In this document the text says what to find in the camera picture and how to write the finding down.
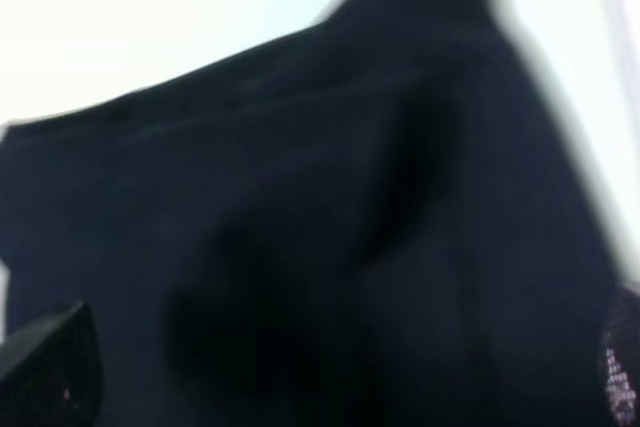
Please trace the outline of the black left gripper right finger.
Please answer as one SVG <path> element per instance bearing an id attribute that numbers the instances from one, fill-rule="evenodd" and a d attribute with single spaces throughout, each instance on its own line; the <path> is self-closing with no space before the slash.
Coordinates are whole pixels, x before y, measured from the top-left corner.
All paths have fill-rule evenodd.
<path id="1" fill-rule="evenodd" d="M 639 424 L 639 285 L 619 284 L 597 317 L 596 426 Z"/>

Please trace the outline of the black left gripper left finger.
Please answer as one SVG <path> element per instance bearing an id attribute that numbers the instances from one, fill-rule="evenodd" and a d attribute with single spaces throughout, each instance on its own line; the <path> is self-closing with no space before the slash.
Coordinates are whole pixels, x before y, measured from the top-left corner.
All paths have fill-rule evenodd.
<path id="1" fill-rule="evenodd" d="M 1 344 L 2 427 L 93 426 L 102 392 L 95 322 L 83 302 L 31 322 Z"/>

